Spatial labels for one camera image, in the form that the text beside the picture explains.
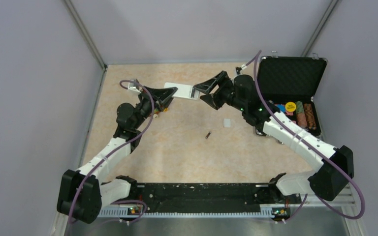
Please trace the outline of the white battery cover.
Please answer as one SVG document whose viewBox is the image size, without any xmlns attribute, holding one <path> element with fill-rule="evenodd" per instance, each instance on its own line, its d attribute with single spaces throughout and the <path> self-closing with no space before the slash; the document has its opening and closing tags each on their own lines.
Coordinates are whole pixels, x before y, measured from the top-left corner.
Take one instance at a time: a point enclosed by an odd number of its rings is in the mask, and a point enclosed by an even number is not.
<svg viewBox="0 0 378 236">
<path fill-rule="evenodd" d="M 223 126 L 224 126 L 225 128 L 230 128 L 230 127 L 231 127 L 231 119 L 229 119 L 229 118 L 224 118 L 224 119 L 223 119 Z"/>
</svg>

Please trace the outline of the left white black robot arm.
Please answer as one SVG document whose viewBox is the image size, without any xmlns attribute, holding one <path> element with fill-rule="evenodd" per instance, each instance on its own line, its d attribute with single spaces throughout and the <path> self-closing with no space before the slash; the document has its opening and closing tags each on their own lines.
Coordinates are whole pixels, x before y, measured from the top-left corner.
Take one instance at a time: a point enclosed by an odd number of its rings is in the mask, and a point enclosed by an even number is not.
<svg viewBox="0 0 378 236">
<path fill-rule="evenodd" d="M 100 211 L 117 200 L 133 203 L 138 197 L 134 179 L 116 177 L 106 182 L 112 169 L 138 147 L 144 131 L 139 127 L 145 120 L 163 112 L 173 101 L 177 87 L 149 88 L 142 86 L 136 105 L 122 103 L 117 107 L 117 128 L 108 144 L 89 162 L 64 172 L 57 201 L 57 212 L 92 223 Z"/>
</svg>

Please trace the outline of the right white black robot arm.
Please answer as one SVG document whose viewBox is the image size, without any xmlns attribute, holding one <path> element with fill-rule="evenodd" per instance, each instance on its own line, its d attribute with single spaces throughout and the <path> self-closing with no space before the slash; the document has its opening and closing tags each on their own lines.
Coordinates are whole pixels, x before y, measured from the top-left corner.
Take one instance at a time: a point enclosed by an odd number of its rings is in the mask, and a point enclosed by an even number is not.
<svg viewBox="0 0 378 236">
<path fill-rule="evenodd" d="M 233 80 L 227 72 L 194 85 L 200 99 L 218 110 L 224 104 L 241 111 L 243 119 L 264 135 L 272 136 L 300 155 L 312 168 L 298 174 L 283 174 L 269 189 L 276 203 L 292 194 L 314 193 L 333 201 L 354 175 L 353 152 L 343 145 L 335 147 L 315 137 L 289 119 L 276 106 L 263 103 L 252 76 L 242 74 Z"/>
</svg>

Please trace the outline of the white remote control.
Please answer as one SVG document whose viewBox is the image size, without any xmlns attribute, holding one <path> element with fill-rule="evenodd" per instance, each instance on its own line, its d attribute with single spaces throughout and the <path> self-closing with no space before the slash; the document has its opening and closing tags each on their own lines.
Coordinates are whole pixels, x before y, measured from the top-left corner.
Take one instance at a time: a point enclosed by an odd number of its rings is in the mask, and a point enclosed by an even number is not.
<svg viewBox="0 0 378 236">
<path fill-rule="evenodd" d="M 166 82 L 164 88 L 176 87 L 177 91 L 173 94 L 173 98 L 197 100 L 199 98 L 200 92 L 195 90 L 192 85 L 179 84 Z"/>
</svg>

